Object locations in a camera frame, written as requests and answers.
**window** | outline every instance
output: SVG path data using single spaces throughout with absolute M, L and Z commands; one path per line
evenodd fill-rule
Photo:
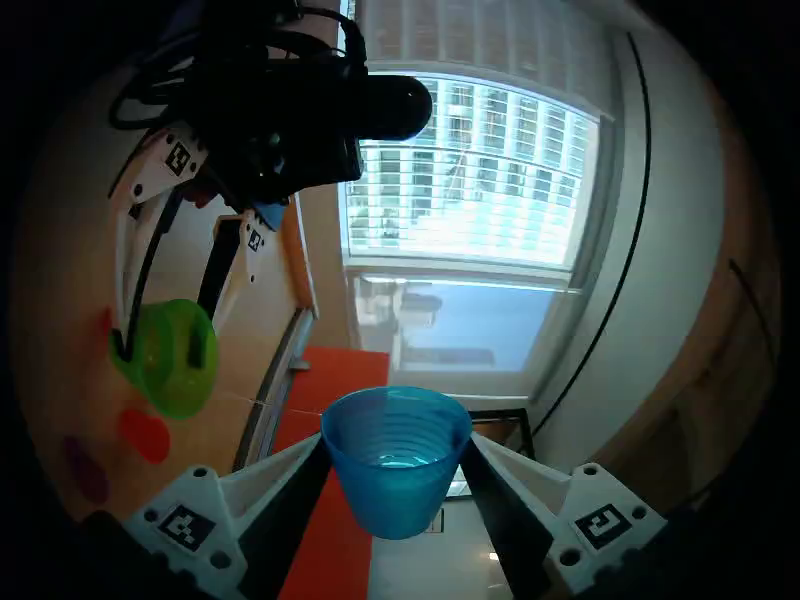
M 362 142 L 346 261 L 409 258 L 569 273 L 583 234 L 597 123 L 530 94 L 422 77 L 434 100 L 405 142 Z
M 421 81 L 426 127 L 364 140 L 363 176 L 343 186 L 351 338 L 390 354 L 392 385 L 524 403 L 582 307 L 568 285 L 598 124 L 518 91 Z

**green plastic cup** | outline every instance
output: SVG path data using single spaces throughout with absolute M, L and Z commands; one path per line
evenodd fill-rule
M 143 305 L 130 362 L 109 338 L 111 360 L 159 412 L 185 419 L 203 408 L 217 376 L 219 351 L 206 312 L 191 300 Z

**screw hole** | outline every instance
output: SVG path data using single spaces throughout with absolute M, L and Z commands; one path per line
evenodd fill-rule
M 581 553 L 575 550 L 575 548 L 569 548 L 561 553 L 561 556 L 558 557 L 558 560 L 565 567 L 574 567 L 580 562 Z
M 211 555 L 209 559 L 211 562 L 211 566 L 217 569 L 227 569 L 231 566 L 231 557 L 225 554 L 222 550 L 217 550 L 214 554 Z

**black cable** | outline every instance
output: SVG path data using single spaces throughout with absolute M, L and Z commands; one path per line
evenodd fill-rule
M 736 276 L 736 280 L 739 282 L 747 301 L 750 303 L 750 306 L 753 308 L 753 312 L 756 314 L 758 325 L 761 328 L 761 334 L 764 336 L 764 344 L 767 347 L 767 356 L 769 357 L 769 362 L 774 371 L 778 366 L 778 356 L 775 352 L 775 341 L 772 337 L 772 333 L 769 330 L 769 326 L 767 325 L 767 319 L 764 316 L 764 311 L 761 310 L 761 305 L 758 302 L 758 298 L 756 298 L 755 292 L 753 292 L 753 288 L 751 287 L 750 282 L 747 281 L 747 277 L 745 277 L 745 274 L 739 264 L 734 259 L 729 258 L 728 267 Z
M 603 335 L 605 331 L 606 325 L 608 324 L 608 320 L 611 318 L 611 313 L 614 311 L 614 307 L 617 305 L 617 300 L 619 299 L 619 295 L 622 292 L 622 286 L 625 284 L 625 279 L 628 276 L 628 270 L 631 267 L 631 262 L 633 261 L 633 254 L 636 251 L 636 244 L 639 241 L 639 233 L 642 229 L 642 221 L 644 219 L 644 210 L 647 204 L 647 189 L 650 185 L 650 161 L 651 161 L 651 150 L 652 150 L 652 130 L 651 130 L 651 121 L 650 121 L 650 96 L 647 90 L 647 80 L 644 77 L 644 69 L 642 67 L 642 60 L 639 56 L 639 51 L 636 48 L 636 44 L 633 41 L 633 36 L 629 33 L 628 34 L 628 42 L 630 43 L 631 50 L 633 51 L 634 59 L 636 60 L 636 70 L 639 74 L 639 83 L 642 86 L 642 98 L 644 100 L 644 127 L 645 127 L 645 156 L 644 156 L 644 180 L 642 181 L 642 200 L 639 204 L 639 214 L 636 216 L 636 226 L 633 229 L 633 238 L 631 239 L 631 246 L 628 249 L 628 255 L 625 257 L 625 264 L 622 267 L 622 274 L 620 275 L 619 281 L 617 282 L 617 287 L 614 289 L 614 295 L 611 297 L 611 302 L 606 309 L 606 313 L 603 315 L 603 320 L 600 322 L 600 327 L 598 327 L 597 332 L 592 338 L 592 342 L 589 344 L 589 347 L 586 349 L 586 353 L 583 355 L 581 362 L 578 364 L 578 368 L 575 369 L 575 372 L 570 377 L 570 380 L 567 382 L 567 385 L 564 386 L 564 389 L 556 398 L 556 401 L 553 405 L 549 408 L 549 410 L 545 413 L 542 420 L 539 421 L 538 425 L 533 429 L 532 436 L 536 436 L 542 428 L 545 426 L 547 421 L 553 416 L 553 413 L 561 406 L 561 403 L 566 398 L 569 391 L 572 389 L 572 386 L 575 384 L 575 381 L 578 379 L 578 376 L 583 371 L 583 368 L 586 366 L 586 363 L 589 361 L 589 357 L 594 352 L 595 346 L 597 346 L 597 342 L 600 341 L 600 337 Z
M 339 22 L 345 33 L 346 52 L 344 54 L 353 64 L 363 67 L 366 62 L 364 38 L 355 22 L 339 13 L 316 7 L 304 9 L 307 14 L 331 18 Z M 176 106 L 185 92 L 186 80 L 201 69 L 225 68 L 227 65 L 246 60 L 255 63 L 255 68 L 269 70 L 288 60 L 290 53 L 300 60 L 315 61 L 340 50 L 328 45 L 313 36 L 296 31 L 270 30 L 263 32 L 259 43 L 263 44 L 264 59 L 256 57 L 258 48 L 249 43 L 226 46 L 224 51 L 215 48 L 214 56 L 209 61 L 197 58 L 197 51 L 203 42 L 202 31 L 198 28 L 182 31 L 162 41 L 146 58 L 139 61 L 139 70 L 111 103 L 109 121 L 111 126 L 120 130 L 160 129 L 181 119 Z M 282 59 L 269 59 L 267 47 L 286 51 Z M 191 64 L 178 68 L 181 64 L 192 60 Z M 164 110 L 153 117 L 127 120 L 119 116 L 120 109 L 128 100 L 136 100 L 145 105 L 164 106 Z

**white bracket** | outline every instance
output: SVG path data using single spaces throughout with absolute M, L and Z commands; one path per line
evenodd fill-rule
M 244 288 L 254 284 L 259 276 L 258 268 L 261 258 L 264 256 L 266 236 L 269 232 L 267 226 L 256 216 L 255 211 L 248 209 L 241 215 L 219 217 L 214 225 L 215 238 L 220 224 L 224 221 L 239 221 L 239 245 L 211 321 L 217 334 L 230 315 L 239 294 Z
M 150 240 L 175 186 L 192 179 L 205 162 L 186 124 L 150 136 L 132 157 L 111 192 L 114 235 L 113 325 L 127 339 L 129 319 Z
M 210 467 L 190 467 L 124 527 L 151 554 L 163 555 L 171 571 L 194 576 L 203 591 L 241 599 L 238 586 L 248 565 L 239 537 L 306 461 L 319 438 L 317 433 L 225 477 Z
M 577 594 L 595 577 L 622 565 L 666 520 L 600 465 L 566 475 L 473 433 L 475 446 L 553 536 L 547 553 L 569 590 Z

